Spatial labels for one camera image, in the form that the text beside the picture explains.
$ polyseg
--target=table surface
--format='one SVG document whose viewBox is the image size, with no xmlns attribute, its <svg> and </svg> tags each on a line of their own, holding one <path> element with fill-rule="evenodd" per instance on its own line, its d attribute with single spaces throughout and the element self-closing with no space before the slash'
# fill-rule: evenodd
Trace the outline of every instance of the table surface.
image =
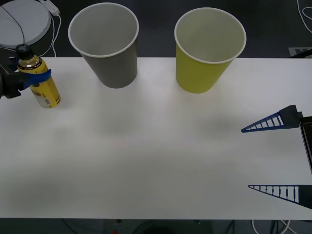
<svg viewBox="0 0 312 234">
<path fill-rule="evenodd" d="M 82 58 L 46 58 L 61 95 L 0 102 L 0 217 L 310 219 L 248 188 L 312 184 L 299 129 L 240 129 L 296 104 L 312 115 L 312 60 L 238 58 L 206 93 L 175 58 L 138 58 L 135 81 L 100 83 Z"/>
<path fill-rule="evenodd" d="M 0 5 L 11 0 L 0 0 Z M 247 34 L 242 58 L 288 58 L 289 47 L 312 47 L 312 34 L 301 21 L 296 0 L 108 0 L 132 10 L 139 21 L 139 57 L 175 57 L 174 28 L 186 12 L 200 7 L 214 7 L 234 15 L 243 24 Z M 59 8 L 62 24 L 55 49 L 58 57 L 80 57 L 68 40 L 67 30 L 72 18 L 83 8 L 106 0 L 52 0 Z M 311 0 L 299 0 L 300 9 L 312 7 Z M 312 30 L 312 20 L 305 16 Z M 59 19 L 54 17 L 56 28 Z M 38 55 L 50 46 L 53 28 L 31 47 Z M 15 56 L 14 52 L 1 50 Z M 52 49 L 46 54 L 52 57 Z"/>
</svg>

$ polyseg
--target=gray floor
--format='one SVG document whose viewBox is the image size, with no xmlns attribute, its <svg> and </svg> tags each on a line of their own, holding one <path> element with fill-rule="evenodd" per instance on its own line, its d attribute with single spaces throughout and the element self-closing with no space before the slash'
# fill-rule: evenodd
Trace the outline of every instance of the gray floor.
<svg viewBox="0 0 312 234">
<path fill-rule="evenodd" d="M 111 234 L 118 230 L 118 234 L 131 234 L 134 229 L 145 220 L 123 220 L 116 225 L 115 220 L 107 219 L 66 219 L 68 225 L 77 234 Z M 194 220 L 157 220 L 154 226 L 169 227 L 175 234 L 225 234 L 230 220 L 201 221 Z M 260 234 L 269 234 L 271 221 L 256 220 L 255 226 Z M 311 234 L 312 223 L 303 221 L 291 221 L 290 227 L 297 234 Z M 250 220 L 236 220 L 235 234 L 253 234 Z M 0 219 L 0 234 L 73 234 L 61 219 Z"/>
</svg>

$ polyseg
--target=white table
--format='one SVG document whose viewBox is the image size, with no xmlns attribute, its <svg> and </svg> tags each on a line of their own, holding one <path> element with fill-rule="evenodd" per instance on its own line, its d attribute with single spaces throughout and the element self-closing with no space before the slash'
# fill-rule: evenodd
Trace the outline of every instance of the white table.
<svg viewBox="0 0 312 234">
<path fill-rule="evenodd" d="M 312 184 L 299 129 L 240 129 L 296 104 L 312 115 L 312 59 L 236 59 L 204 94 L 175 58 L 138 58 L 123 89 L 82 58 L 46 58 L 61 95 L 0 101 L 0 217 L 311 219 L 249 184 Z"/>
</svg>

